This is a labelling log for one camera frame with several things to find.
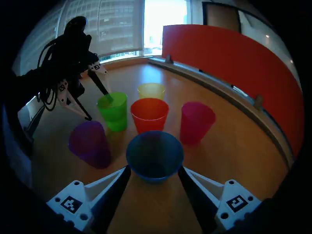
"green plastic cup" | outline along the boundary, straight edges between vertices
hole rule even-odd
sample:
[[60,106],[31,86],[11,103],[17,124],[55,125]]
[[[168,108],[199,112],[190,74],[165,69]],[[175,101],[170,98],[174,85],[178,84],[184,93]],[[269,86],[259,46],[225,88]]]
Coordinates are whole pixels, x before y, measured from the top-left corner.
[[98,100],[96,106],[112,131],[123,131],[127,128],[127,95],[125,93],[107,94]]

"yellow plastic cup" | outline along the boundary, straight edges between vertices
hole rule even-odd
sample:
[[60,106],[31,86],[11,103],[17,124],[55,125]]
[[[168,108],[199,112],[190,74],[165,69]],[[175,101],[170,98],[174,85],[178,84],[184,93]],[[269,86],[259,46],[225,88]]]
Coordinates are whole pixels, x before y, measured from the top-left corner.
[[138,87],[139,98],[158,98],[163,100],[165,86],[159,83],[145,83]]

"red partition wall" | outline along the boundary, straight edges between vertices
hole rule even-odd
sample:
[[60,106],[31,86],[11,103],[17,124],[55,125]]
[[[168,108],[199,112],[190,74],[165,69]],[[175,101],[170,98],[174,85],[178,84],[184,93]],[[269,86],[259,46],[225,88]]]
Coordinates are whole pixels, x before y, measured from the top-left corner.
[[297,156],[304,134],[302,92],[286,65],[269,49],[237,32],[206,25],[163,29],[162,57],[225,80],[255,98],[279,124]]

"blue plastic cup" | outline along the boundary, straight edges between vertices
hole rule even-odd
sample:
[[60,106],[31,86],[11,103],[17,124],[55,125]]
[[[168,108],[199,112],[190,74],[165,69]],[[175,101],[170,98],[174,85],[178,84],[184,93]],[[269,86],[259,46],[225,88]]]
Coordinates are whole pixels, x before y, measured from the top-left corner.
[[162,131],[147,131],[130,142],[126,158],[136,174],[149,183],[157,183],[178,171],[184,153],[174,136]]

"red plastic cup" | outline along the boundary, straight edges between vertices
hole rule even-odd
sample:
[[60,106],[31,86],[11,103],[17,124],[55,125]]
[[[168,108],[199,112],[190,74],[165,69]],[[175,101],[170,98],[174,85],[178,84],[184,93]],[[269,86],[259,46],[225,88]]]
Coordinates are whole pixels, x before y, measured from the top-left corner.
[[216,115],[208,106],[199,102],[188,102],[182,106],[180,141],[197,144],[216,121]]
[[139,134],[146,131],[162,131],[169,106],[158,98],[143,98],[131,105],[131,114]]

